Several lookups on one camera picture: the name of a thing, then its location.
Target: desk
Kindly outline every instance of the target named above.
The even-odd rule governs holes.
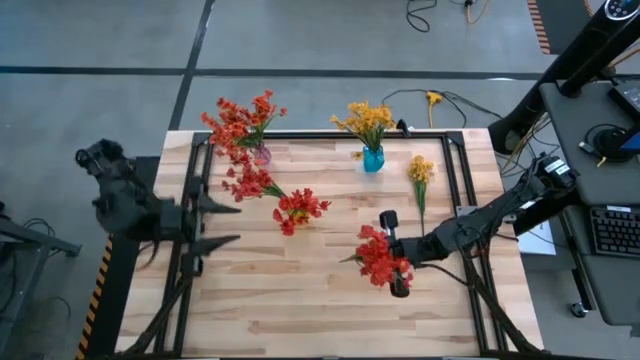
[[[159,196],[180,198],[192,136],[190,131],[167,135],[155,183]],[[464,139],[478,202],[486,204],[503,191],[489,134],[485,129],[464,130]],[[421,270],[415,274],[411,295],[397,299],[360,277],[354,263],[339,263],[361,243],[355,236],[360,226],[378,226],[383,210],[398,212],[399,237],[419,233],[406,175],[414,155],[436,164],[427,192],[426,229],[453,216],[439,141],[386,139],[383,145],[383,169],[366,174],[361,161],[352,159],[362,149],[357,140],[267,141],[273,155],[269,170],[285,192],[309,186],[321,200],[333,203],[322,218],[292,237],[282,236],[271,218],[275,198],[236,204],[241,214],[205,218],[205,236],[242,238],[205,259],[204,274],[193,286],[184,356],[478,354],[466,288],[438,271]],[[214,158],[210,195],[235,204],[221,191],[227,168],[224,159]],[[511,232],[506,227],[501,231]],[[163,244],[152,265],[134,273],[118,350],[131,345],[158,310],[170,250],[170,244]],[[138,267],[147,261],[144,254]],[[542,347],[517,243],[496,238],[491,254],[501,304],[529,341]],[[441,265],[464,277],[458,254]],[[173,341],[175,312],[167,346]],[[483,316],[495,348],[486,308]]]
[[[583,87],[582,95],[567,98],[555,84],[540,86],[545,106],[556,130],[567,164],[580,172],[577,181],[579,205],[564,211],[574,235],[576,249],[588,275],[604,321],[610,325],[640,324],[640,260],[593,255],[589,218],[585,207],[591,205],[640,204],[640,166],[636,158],[627,163],[596,161],[578,148],[585,133],[594,125],[609,123],[630,127],[631,119],[608,97],[608,83]]]

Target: white paper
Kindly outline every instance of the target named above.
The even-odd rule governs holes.
[[[551,243],[530,233],[534,233]],[[552,243],[553,237],[551,236],[551,228],[549,227],[548,221],[545,221],[528,232],[518,236],[518,248],[520,248],[520,252],[523,254],[555,255],[556,248]]]

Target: black metal frame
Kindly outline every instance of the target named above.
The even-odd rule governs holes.
[[[191,152],[189,154],[189,161],[187,164],[187,174],[185,176],[185,183],[182,194],[182,206],[186,206],[188,202],[187,195],[187,186],[190,183],[191,179],[195,175],[195,166],[198,159],[198,153],[201,150],[201,147],[204,145],[205,149],[205,161],[203,165],[202,179],[203,184],[208,183],[208,179],[210,176],[211,169],[211,160],[213,158],[213,146],[206,142],[205,140],[208,138],[209,133],[207,132],[196,132],[193,135],[191,142]],[[460,157],[460,167],[462,169],[462,177],[465,184],[465,190],[467,193],[469,205],[476,206],[477,199],[473,186],[473,179],[471,177],[471,168],[469,166],[469,160],[466,154],[466,148],[464,144],[464,137],[461,131],[425,131],[425,132],[412,132],[410,134],[404,134],[402,132],[390,132],[385,135],[387,139],[402,139],[402,138],[413,138],[413,139],[434,139],[440,140],[443,149],[444,162],[445,167],[447,169],[447,179],[449,181],[449,189],[451,191],[451,199],[452,199],[452,209],[454,214],[456,213],[456,208],[461,206],[460,199],[460,191],[458,189],[458,183],[456,179],[455,168],[453,165],[453,156],[451,152],[451,145],[456,146],[458,150],[458,154]],[[317,140],[317,139],[357,139],[350,133],[347,132],[337,132],[337,131],[322,131],[322,132],[267,132],[265,133],[265,139],[267,140]],[[174,243],[171,252],[171,260],[169,263],[169,269],[167,272],[167,281],[165,283],[165,293],[163,297],[163,304],[168,301],[168,296],[171,293],[171,290],[174,289],[176,284],[176,279],[178,277],[179,271],[179,257],[181,253],[182,244]],[[481,265],[482,265],[482,275],[485,283],[489,287],[493,296],[496,296],[495,284],[493,281],[493,274],[491,271],[491,265],[489,262],[488,254],[483,254],[480,257]],[[467,267],[469,264],[464,262],[465,264],[465,276],[468,276],[470,269]],[[191,294],[191,286],[187,289],[185,296],[182,297],[180,302],[180,308],[178,313],[178,323],[175,333],[175,340],[173,346],[173,354],[175,356],[180,357],[182,355],[182,347],[184,344],[184,336],[186,330],[186,322],[187,316],[189,312],[189,302],[190,302],[190,294]],[[489,349],[489,344],[487,342],[486,329],[484,326],[483,318],[482,318],[482,310],[480,307],[480,300],[478,294],[475,289],[469,288],[469,301],[471,306],[471,312],[473,315],[473,323],[476,331],[476,338],[478,341],[478,348],[480,353],[486,352]],[[501,329],[500,325],[492,316],[493,328],[496,333],[498,350],[507,351],[507,342],[506,337],[504,335],[504,331]],[[154,344],[154,353],[162,353],[164,351],[164,344],[166,338],[167,331],[167,323],[163,323],[160,327],[160,331],[158,332],[158,336],[156,337],[156,341]]]

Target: black desk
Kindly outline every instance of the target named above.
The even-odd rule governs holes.
[[[630,127],[632,124],[609,99],[609,89],[608,83],[588,84],[581,96],[567,98],[555,84],[540,86],[566,162],[581,174],[577,182],[581,206],[567,207],[562,215],[573,235],[602,318],[610,325],[637,325],[640,324],[640,260],[594,255],[586,209],[590,205],[639,206],[640,163],[634,158],[624,164],[605,163],[597,168],[596,159],[578,147],[594,125]]]

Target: blue vase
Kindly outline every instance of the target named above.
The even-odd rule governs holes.
[[[362,149],[364,154],[364,171],[377,172],[384,165],[384,149],[382,146],[378,148],[378,151],[373,152],[368,146]]]

